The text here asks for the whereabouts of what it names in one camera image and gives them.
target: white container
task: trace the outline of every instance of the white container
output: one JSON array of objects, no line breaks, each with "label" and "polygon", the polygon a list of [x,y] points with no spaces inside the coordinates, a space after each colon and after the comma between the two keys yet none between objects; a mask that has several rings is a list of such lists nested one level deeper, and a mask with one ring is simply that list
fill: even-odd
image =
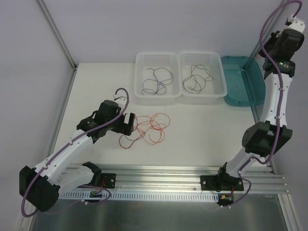
[{"label": "white container", "polygon": [[[153,70],[158,81],[155,81]],[[134,94],[141,104],[172,104],[181,95],[181,80],[176,53],[138,53],[135,65]]]},{"label": "white container", "polygon": [[[217,53],[206,51],[181,51],[178,59],[181,76],[181,92],[185,102],[192,104],[213,104],[217,102],[217,99],[227,95],[226,79],[222,69],[220,56]],[[193,69],[194,65],[203,65],[208,70],[199,68]],[[199,75],[206,78],[204,88],[204,81],[200,81],[200,77],[189,78],[192,75],[192,70],[193,75]],[[187,79],[184,82],[185,88],[192,93],[189,93],[183,87],[183,81],[185,79]],[[198,83],[202,85],[201,88],[203,88],[199,93],[198,91],[190,90],[194,88],[192,85],[196,83],[196,79],[198,80]]]}]

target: white table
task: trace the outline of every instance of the white table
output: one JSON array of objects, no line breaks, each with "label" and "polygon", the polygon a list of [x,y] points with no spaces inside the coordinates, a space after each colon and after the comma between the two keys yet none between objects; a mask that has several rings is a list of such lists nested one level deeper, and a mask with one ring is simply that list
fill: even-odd
[{"label": "white table", "polygon": [[119,146],[120,134],[107,132],[74,163],[142,166],[221,166],[241,149],[243,133],[254,124],[251,109],[217,105],[137,105],[133,96],[134,64],[80,63],[65,110],[56,148],[64,143],[81,119],[112,100],[115,90],[130,93],[127,112],[137,116],[166,113],[171,118],[163,142],[150,146],[140,140],[130,149]]}]

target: tangled black wire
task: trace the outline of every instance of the tangled black wire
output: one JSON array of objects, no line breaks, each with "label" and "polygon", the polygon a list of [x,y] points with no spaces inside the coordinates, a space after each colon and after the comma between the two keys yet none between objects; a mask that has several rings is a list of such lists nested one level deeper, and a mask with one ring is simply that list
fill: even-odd
[{"label": "tangled black wire", "polygon": [[[165,79],[163,81],[158,81],[158,78],[157,76],[155,75],[155,71],[158,70],[158,69],[165,69],[167,70],[169,73],[170,73],[170,78],[168,79]],[[170,85],[173,81],[173,74],[171,71],[169,71],[167,68],[164,68],[164,67],[159,67],[159,68],[156,68],[156,69],[153,69],[153,68],[148,68],[147,70],[153,70],[153,76],[155,79],[151,79],[151,78],[148,78],[146,79],[144,82],[143,82],[143,85],[142,85],[142,94],[144,95],[144,93],[148,93],[148,94],[151,94],[151,95],[163,95],[167,92],[167,85]],[[149,81],[153,81],[156,83],[156,89],[150,89],[150,88],[145,88],[144,87],[144,84],[146,82],[149,82]]]},{"label": "tangled black wire", "polygon": [[[195,68],[205,70],[206,73],[208,74],[208,77],[204,78],[201,75],[195,75],[193,73]],[[191,75],[183,80],[182,85],[183,85],[184,90],[189,92],[190,94],[199,94],[205,88],[206,82],[207,81],[213,81],[213,79],[214,78],[211,76],[210,70],[207,69],[204,65],[202,65],[202,64],[192,65],[191,66]]]}]

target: white wall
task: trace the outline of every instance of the white wall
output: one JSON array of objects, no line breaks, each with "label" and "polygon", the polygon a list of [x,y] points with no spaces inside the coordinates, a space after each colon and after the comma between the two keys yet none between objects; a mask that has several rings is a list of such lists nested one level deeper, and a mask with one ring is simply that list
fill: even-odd
[{"label": "white wall", "polygon": [[281,0],[45,0],[74,60],[135,62],[141,51],[250,55]]},{"label": "white wall", "polygon": [[71,68],[34,0],[0,1],[0,230],[14,230],[19,171],[46,153]]},{"label": "white wall", "polygon": [[[275,30],[283,28],[285,19],[295,12],[295,8],[296,4],[287,9],[277,23]],[[278,173],[286,175],[303,230],[308,230],[308,200],[306,199],[308,191],[308,1],[304,2],[298,17],[306,21],[304,32],[306,41],[292,58],[296,63],[296,70],[288,94],[286,116],[287,127],[293,130],[293,136],[274,156],[273,160]]]}]

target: teal tray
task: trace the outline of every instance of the teal tray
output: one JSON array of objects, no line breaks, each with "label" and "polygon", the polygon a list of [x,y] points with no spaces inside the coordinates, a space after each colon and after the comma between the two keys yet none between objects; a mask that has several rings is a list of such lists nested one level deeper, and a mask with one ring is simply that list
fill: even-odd
[{"label": "teal tray", "polygon": [[236,107],[250,107],[264,103],[265,84],[258,64],[244,56],[221,58],[228,94],[225,102]]}]

